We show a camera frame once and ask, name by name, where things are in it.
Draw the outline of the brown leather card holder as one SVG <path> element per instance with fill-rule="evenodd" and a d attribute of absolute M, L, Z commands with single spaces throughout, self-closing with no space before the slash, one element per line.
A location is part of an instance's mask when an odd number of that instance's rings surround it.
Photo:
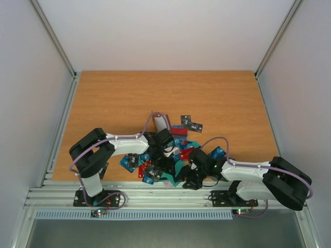
<path fill-rule="evenodd" d="M 160 132 L 163 129 L 171 130 L 170 120 L 168 115 L 161 114 L 159 112 L 152 112 L 152 121 L 156 132 Z"/>

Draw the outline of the teal striped card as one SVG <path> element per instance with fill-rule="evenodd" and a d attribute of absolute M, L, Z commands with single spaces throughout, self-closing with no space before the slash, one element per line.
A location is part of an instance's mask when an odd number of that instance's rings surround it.
<path fill-rule="evenodd" d="M 201 147 L 197 141 L 189 141 L 184 139 L 175 140 L 175 146 L 179 148 L 179 151 L 182 152 L 190 148 L 199 148 Z"/>

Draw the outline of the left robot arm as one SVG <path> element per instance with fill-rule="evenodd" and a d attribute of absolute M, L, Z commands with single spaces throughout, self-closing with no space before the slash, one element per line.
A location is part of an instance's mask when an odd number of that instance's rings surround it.
<path fill-rule="evenodd" d="M 102 128 L 91 131 L 69 149 L 72 159 L 69 170 L 78 176 L 85 204 L 94 207 L 107 200 L 99 171 L 113 156 L 147 154 L 151 165 L 147 167 L 146 174 L 154 181 L 158 181 L 157 176 L 163 173 L 175 176 L 172 158 L 175 147 L 167 147 L 172 142 L 174 139 L 168 129 L 134 135 L 108 134 Z"/>

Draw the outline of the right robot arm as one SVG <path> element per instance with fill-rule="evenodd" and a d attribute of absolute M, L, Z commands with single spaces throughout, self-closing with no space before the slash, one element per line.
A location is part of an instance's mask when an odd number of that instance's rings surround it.
<path fill-rule="evenodd" d="M 231 182 L 227 201 L 233 206 L 249 200 L 276 200 L 291 210 L 301 211 L 312 197 L 311 178 L 282 157 L 260 163 L 240 162 L 215 158 L 195 148 L 175 181 L 184 182 L 185 189 L 198 190 L 206 178 Z"/>

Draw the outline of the teal card pile bottom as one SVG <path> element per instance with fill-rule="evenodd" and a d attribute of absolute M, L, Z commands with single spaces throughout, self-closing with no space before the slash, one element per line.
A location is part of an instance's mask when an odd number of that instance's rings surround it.
<path fill-rule="evenodd" d="M 170 175 L 167 173 L 163 173 L 161 175 L 161 178 L 159 182 L 166 182 L 167 187 L 176 187 L 178 186 L 182 181 L 179 176 L 179 172 L 177 172 L 175 175 Z"/>

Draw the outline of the black VIP card bottom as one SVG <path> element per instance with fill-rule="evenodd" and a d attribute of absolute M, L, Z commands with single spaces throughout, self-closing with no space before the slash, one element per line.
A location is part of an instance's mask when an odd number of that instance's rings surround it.
<path fill-rule="evenodd" d="M 144 175 L 150 179 L 152 179 L 155 182 L 158 182 L 162 176 L 163 172 L 161 172 L 160 170 L 152 167 L 152 166 L 148 166 L 145 170 L 144 170 Z"/>

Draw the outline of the black vip card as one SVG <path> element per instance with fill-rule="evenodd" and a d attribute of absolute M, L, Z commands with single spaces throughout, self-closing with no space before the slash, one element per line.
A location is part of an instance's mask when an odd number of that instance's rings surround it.
<path fill-rule="evenodd" d="M 198 132 L 198 133 L 202 133 L 202 131 L 203 131 L 203 125 L 200 124 L 200 123 L 195 123 L 195 122 L 187 121 L 187 122 L 185 122 L 183 124 L 183 126 L 188 131 Z"/>
<path fill-rule="evenodd" d="M 145 170 L 144 170 L 144 175 L 150 179 L 152 179 L 155 182 L 158 182 L 162 176 L 163 172 L 161 172 L 160 170 L 152 167 L 152 166 L 148 166 Z"/>
<path fill-rule="evenodd" d="M 108 162 L 106 162 L 103 166 L 102 166 L 102 168 L 99 170 L 99 178 L 102 180 L 103 178 L 104 178 L 104 175 L 105 175 L 105 173 L 106 173 L 106 170 L 107 170 L 107 168 L 108 168 Z"/>
<path fill-rule="evenodd" d="M 139 155 L 136 153 L 128 154 L 128 167 L 129 168 L 138 168 L 139 167 Z"/>

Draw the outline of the red gold VIP card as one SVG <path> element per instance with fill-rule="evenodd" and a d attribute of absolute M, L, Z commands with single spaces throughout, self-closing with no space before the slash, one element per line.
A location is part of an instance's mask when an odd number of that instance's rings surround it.
<path fill-rule="evenodd" d="M 190 153 L 194 150 L 194 147 L 183 149 L 179 153 L 179 158 L 181 161 L 186 161 L 189 159 Z"/>

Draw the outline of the blue card pile centre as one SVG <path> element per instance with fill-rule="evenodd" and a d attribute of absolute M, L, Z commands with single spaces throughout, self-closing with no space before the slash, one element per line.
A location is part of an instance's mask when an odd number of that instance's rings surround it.
<path fill-rule="evenodd" d="M 150 157 L 149 157 L 148 154 L 140 154 L 139 155 L 139 164 L 143 164 L 143 163 L 145 163 L 149 160 L 150 160 Z"/>

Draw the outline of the dark red card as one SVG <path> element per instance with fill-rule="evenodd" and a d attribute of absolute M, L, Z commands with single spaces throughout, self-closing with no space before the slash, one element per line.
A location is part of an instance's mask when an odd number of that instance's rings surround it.
<path fill-rule="evenodd" d="M 188 130 L 184 128 L 172 128 L 171 134 L 173 137 L 177 138 L 187 138 L 188 136 Z"/>

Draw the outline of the blue card right upper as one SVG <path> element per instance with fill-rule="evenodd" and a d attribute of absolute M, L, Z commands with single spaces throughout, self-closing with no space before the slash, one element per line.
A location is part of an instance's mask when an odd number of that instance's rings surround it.
<path fill-rule="evenodd" d="M 212 157 L 214 160 L 223 158 L 225 155 L 226 152 L 220 146 L 217 146 L 213 151 L 209 153 L 209 156 Z"/>

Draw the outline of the blue card left edge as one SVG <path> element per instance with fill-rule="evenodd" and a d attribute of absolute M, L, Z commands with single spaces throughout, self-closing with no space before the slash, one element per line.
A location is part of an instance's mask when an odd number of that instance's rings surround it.
<path fill-rule="evenodd" d="M 135 170 L 135 168 L 134 168 L 134 167 L 129 167 L 129 165 L 128 165 L 128 161 L 129 161 L 129 160 L 128 160 L 128 156 L 125 155 L 125 156 L 120 160 L 119 164 L 120 164 L 125 170 L 127 170 L 128 172 L 133 173 L 134 170 Z"/>

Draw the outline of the black VIP card top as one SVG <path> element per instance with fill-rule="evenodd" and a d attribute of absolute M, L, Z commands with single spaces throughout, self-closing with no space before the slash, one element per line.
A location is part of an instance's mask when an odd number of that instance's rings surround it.
<path fill-rule="evenodd" d="M 195 123 L 195 122 L 187 121 L 187 122 L 185 122 L 183 124 L 183 126 L 188 131 L 198 132 L 198 133 L 202 133 L 202 131 L 203 131 L 203 125 L 200 124 L 200 123 Z"/>

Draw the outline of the black card top upper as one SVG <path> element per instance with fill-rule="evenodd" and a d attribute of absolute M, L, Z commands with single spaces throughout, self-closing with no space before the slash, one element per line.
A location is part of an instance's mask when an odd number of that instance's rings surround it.
<path fill-rule="evenodd" d="M 191 122 L 191 116 L 190 115 L 181 115 L 180 120 L 181 120 L 182 127 L 186 128 L 188 122 Z"/>

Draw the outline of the black VIP card far left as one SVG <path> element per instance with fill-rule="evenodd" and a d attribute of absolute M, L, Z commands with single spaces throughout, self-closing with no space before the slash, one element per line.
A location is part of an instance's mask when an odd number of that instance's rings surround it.
<path fill-rule="evenodd" d="M 102 180 L 103 178 L 104 178 L 104 175 L 105 175 L 105 173 L 106 173 L 106 170 L 107 170 L 107 168 L 108 168 L 108 162 L 106 162 L 103 166 L 102 166 L 102 168 L 99 170 L 99 178 Z"/>

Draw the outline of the right controller board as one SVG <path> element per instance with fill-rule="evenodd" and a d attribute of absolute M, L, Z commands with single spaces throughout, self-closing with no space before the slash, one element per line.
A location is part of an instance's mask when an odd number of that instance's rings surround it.
<path fill-rule="evenodd" d="M 249 214 L 251 212 L 251 210 L 250 209 L 242 209 L 242 208 L 239 208 L 239 209 L 233 209 L 232 210 L 232 213 L 233 213 L 233 215 L 235 215 L 235 216 L 240 216 L 240 215 L 247 215 L 247 214 Z"/>

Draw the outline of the controller board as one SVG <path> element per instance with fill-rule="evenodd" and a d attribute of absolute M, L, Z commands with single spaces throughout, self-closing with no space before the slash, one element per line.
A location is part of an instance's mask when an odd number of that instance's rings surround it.
<path fill-rule="evenodd" d="M 251 212 L 251 210 L 250 209 L 242 209 L 242 208 L 239 208 L 239 209 L 233 209 L 232 210 L 232 213 L 233 213 L 233 215 L 235 215 L 235 216 L 240 216 L 240 215 L 247 215 L 247 214 L 249 214 Z"/>
<path fill-rule="evenodd" d="M 106 209 L 92 210 L 91 211 L 91 217 L 92 218 L 98 218 L 98 217 L 101 217 L 101 216 L 105 215 L 106 213 L 107 213 Z"/>

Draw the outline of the left controller board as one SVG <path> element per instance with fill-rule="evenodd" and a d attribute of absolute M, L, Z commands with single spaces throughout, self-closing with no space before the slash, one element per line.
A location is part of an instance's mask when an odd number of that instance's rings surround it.
<path fill-rule="evenodd" d="M 106 213 L 107 213 L 106 209 L 92 210 L 91 211 L 91 217 L 92 218 L 98 218 L 98 217 L 101 217 L 101 216 L 105 215 Z"/>

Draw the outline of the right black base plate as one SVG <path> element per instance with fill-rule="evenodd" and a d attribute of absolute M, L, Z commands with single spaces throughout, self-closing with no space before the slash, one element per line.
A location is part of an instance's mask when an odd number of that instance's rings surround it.
<path fill-rule="evenodd" d="M 208 196 L 208 200 L 212 202 L 213 207 L 257 207 L 257 200 L 243 200 L 235 193 L 227 191 L 213 190 Z"/>

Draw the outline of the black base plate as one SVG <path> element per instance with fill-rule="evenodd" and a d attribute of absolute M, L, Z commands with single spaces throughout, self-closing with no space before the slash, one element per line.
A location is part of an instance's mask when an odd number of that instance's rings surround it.
<path fill-rule="evenodd" d="M 208 200 L 212 202 L 213 207 L 257 207 L 257 200 L 243 200 L 235 193 L 227 191 L 213 190 L 208 196 Z"/>
<path fill-rule="evenodd" d="M 119 201 L 121 200 L 121 195 L 119 191 L 112 190 L 103 190 L 96 196 L 90 197 L 86 194 L 86 198 L 84 198 L 84 194 L 82 190 L 77 190 L 73 200 L 74 207 L 118 207 Z"/>

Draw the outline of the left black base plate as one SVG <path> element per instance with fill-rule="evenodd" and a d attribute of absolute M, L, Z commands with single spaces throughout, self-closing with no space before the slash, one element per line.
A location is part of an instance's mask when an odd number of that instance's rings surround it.
<path fill-rule="evenodd" d="M 86 194 L 86 198 L 84 198 L 84 194 L 82 190 L 77 190 L 73 200 L 74 207 L 118 207 L 119 201 L 121 200 L 121 195 L 119 191 L 112 190 L 103 190 L 96 196 L 90 197 Z"/>

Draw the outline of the aluminium frame rails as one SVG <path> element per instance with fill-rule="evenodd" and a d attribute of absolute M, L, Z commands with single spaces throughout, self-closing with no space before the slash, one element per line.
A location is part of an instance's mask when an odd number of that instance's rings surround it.
<path fill-rule="evenodd" d="M 162 182 L 153 185 L 141 181 L 104 181 L 106 190 L 122 191 L 127 201 L 124 210 L 129 209 L 211 209 L 208 196 L 212 190 L 227 190 L 231 185 L 220 182 L 212 187 L 212 182 L 197 191 L 177 187 L 167 188 Z M 72 208 L 74 195 L 80 187 L 77 181 L 46 180 L 42 187 L 28 191 L 24 206 L 35 208 Z"/>

